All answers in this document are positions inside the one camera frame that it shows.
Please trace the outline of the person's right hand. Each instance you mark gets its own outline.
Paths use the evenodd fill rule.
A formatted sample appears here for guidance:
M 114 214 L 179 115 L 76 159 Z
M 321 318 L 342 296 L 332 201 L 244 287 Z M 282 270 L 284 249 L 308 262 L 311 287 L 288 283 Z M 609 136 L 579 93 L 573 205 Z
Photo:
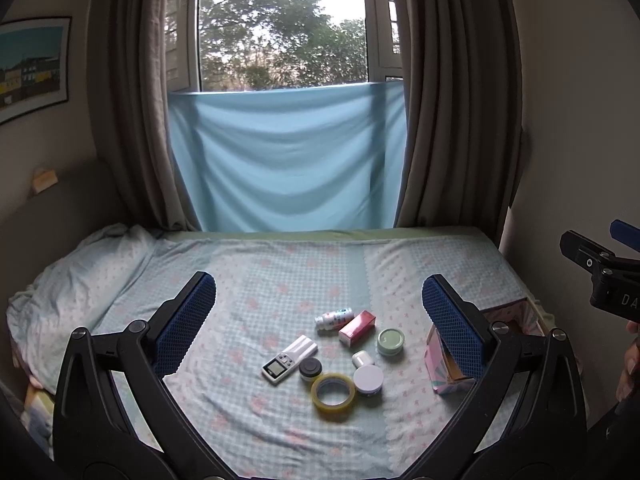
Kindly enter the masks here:
M 631 391 L 634 390 L 634 373 L 639 369 L 639 324 L 628 322 L 627 330 L 634 336 L 634 342 L 624 354 L 624 369 L 620 374 L 620 381 L 616 389 L 616 400 L 618 402 L 626 400 Z

